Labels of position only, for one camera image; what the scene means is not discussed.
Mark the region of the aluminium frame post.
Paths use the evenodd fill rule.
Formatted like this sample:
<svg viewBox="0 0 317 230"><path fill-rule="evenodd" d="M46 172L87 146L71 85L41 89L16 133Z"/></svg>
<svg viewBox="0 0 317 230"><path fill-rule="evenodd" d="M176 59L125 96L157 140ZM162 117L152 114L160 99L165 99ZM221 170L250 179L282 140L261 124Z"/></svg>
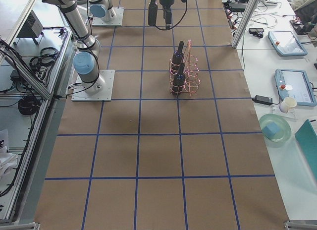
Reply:
<svg viewBox="0 0 317 230"><path fill-rule="evenodd" d="M232 40L232 48L236 49L241 38L243 37L246 27L248 25L248 22L254 12L254 10L257 7L257 3L259 0L249 0L246 9L244 11L244 14L242 16L242 19L239 23L239 26L237 28L237 30L235 31L235 35L233 36L233 40Z"/></svg>

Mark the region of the teal notebook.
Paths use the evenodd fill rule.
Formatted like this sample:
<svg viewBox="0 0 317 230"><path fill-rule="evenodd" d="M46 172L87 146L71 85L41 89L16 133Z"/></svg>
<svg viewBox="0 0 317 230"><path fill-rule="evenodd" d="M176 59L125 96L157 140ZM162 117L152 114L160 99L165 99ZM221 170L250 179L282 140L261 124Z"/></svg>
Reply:
<svg viewBox="0 0 317 230"><path fill-rule="evenodd" d="M302 126L295 133L295 138L306 159L306 163L315 180L317 180L317 132L313 123L315 120L305 120Z"/></svg>

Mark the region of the blue foam cube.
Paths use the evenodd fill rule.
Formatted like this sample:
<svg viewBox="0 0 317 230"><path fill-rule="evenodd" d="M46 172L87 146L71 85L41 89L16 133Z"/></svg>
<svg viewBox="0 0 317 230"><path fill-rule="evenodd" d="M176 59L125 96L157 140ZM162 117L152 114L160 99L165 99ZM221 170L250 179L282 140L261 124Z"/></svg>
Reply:
<svg viewBox="0 0 317 230"><path fill-rule="evenodd" d="M262 133L269 139L279 139L282 137L282 129L275 123L269 122L262 129Z"/></svg>

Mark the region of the green glass plate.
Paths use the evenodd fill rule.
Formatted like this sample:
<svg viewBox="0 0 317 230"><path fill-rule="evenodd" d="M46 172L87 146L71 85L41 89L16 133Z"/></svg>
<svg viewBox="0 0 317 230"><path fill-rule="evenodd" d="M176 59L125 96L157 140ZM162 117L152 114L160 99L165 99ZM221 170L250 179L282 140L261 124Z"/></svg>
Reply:
<svg viewBox="0 0 317 230"><path fill-rule="evenodd" d="M260 120L262 134L276 143L284 143L291 137L292 131L288 122L281 116L265 114Z"/></svg>

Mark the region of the dark carried wine bottle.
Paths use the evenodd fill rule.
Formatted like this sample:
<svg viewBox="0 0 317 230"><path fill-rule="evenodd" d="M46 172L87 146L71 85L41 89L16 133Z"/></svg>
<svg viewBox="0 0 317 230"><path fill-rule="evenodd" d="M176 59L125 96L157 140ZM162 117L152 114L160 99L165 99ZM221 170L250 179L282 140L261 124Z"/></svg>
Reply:
<svg viewBox="0 0 317 230"><path fill-rule="evenodd" d="M157 0L151 0L148 6L148 25L156 26L157 21L157 13L158 13L158 4Z"/></svg>

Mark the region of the dark wine bottle rear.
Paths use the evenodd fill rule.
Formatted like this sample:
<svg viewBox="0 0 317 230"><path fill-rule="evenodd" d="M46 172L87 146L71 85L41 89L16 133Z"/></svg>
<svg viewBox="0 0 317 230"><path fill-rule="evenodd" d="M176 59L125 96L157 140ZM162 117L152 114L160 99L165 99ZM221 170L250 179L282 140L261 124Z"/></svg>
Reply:
<svg viewBox="0 0 317 230"><path fill-rule="evenodd" d="M183 47L184 47L184 42L180 41L178 45L178 49L173 53L173 56L172 56L172 64L174 66L180 65L180 63L183 61L183 56L184 56Z"/></svg>

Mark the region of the brown paper table mat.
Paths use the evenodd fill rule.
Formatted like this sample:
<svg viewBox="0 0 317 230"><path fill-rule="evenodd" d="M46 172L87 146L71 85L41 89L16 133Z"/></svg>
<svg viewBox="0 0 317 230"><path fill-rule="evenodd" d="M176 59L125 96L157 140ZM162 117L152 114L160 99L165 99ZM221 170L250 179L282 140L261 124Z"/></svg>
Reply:
<svg viewBox="0 0 317 230"><path fill-rule="evenodd" d="M175 0L179 25L147 24L147 0L114 0L94 28L110 102L66 100L35 221L43 230L281 230L288 216L221 0ZM192 40L200 85L170 93L169 60Z"/></svg>

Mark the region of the blue teach pendant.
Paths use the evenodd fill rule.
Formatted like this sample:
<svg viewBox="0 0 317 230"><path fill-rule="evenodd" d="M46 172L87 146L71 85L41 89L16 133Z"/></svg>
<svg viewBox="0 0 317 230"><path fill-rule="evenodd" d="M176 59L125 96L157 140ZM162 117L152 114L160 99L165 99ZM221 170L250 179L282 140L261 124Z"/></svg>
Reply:
<svg viewBox="0 0 317 230"><path fill-rule="evenodd" d="M304 70L277 69L274 78L279 97L282 100L292 97L298 106L315 107L317 105L313 89Z"/></svg>
<svg viewBox="0 0 317 230"><path fill-rule="evenodd" d="M306 56L308 54L292 31L269 31L268 39L281 56Z"/></svg>

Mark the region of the near blue teach pendant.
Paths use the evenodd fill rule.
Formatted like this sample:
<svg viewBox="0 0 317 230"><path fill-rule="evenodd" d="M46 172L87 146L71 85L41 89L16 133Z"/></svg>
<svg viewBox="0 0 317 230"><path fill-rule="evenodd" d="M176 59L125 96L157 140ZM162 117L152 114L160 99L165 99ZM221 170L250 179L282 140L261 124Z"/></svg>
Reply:
<svg viewBox="0 0 317 230"><path fill-rule="evenodd" d="M274 78L279 97L282 100L292 97L298 106L315 107L317 105L313 89L304 70L277 69Z"/></svg>

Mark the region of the far blue teach pendant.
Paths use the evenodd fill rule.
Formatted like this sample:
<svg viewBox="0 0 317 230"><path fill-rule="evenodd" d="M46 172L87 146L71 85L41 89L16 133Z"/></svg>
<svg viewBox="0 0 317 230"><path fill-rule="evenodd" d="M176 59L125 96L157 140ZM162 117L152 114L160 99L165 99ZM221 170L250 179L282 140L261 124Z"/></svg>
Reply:
<svg viewBox="0 0 317 230"><path fill-rule="evenodd" d="M268 39L281 56L306 56L308 54L292 31L269 31Z"/></svg>

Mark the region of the grey control box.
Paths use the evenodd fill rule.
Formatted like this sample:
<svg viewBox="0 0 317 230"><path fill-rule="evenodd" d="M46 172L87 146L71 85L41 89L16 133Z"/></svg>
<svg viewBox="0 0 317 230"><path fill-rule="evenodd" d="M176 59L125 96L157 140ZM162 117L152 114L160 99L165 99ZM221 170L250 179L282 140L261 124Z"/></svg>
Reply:
<svg viewBox="0 0 317 230"><path fill-rule="evenodd" d="M17 45L21 38L31 38L35 45L38 45L44 35L43 29L44 27L37 15L31 10L13 44Z"/></svg>

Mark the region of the white paper cup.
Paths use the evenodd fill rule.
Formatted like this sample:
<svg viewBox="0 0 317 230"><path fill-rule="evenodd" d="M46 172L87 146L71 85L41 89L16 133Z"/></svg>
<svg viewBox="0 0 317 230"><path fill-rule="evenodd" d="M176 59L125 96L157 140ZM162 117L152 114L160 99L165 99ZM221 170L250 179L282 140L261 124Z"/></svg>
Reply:
<svg viewBox="0 0 317 230"><path fill-rule="evenodd" d="M286 97L279 105L279 109L282 113L288 113L291 109L297 106L297 101L292 97Z"/></svg>

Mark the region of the black power adapter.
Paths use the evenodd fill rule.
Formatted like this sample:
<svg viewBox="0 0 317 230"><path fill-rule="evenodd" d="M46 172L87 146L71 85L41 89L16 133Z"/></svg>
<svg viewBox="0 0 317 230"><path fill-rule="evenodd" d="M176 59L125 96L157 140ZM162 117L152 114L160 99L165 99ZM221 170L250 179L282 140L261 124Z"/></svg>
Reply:
<svg viewBox="0 0 317 230"><path fill-rule="evenodd" d="M270 98L270 97L265 97L265 96L260 96L260 95L255 95L255 96L252 98L252 101L253 101L254 103L263 104L263 105L267 105L267 106L270 106L270 105L273 104L272 98Z"/></svg>

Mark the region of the dark wine bottle front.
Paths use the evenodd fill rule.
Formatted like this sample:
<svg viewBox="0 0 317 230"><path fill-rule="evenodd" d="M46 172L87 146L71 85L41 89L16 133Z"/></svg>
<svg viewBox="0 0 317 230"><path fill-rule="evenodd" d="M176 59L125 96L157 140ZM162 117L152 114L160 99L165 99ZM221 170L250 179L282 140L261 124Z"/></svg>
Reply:
<svg viewBox="0 0 317 230"><path fill-rule="evenodd" d="M186 75L184 74L185 63L181 63L178 72L173 77L172 93L174 96L178 96L185 83Z"/></svg>

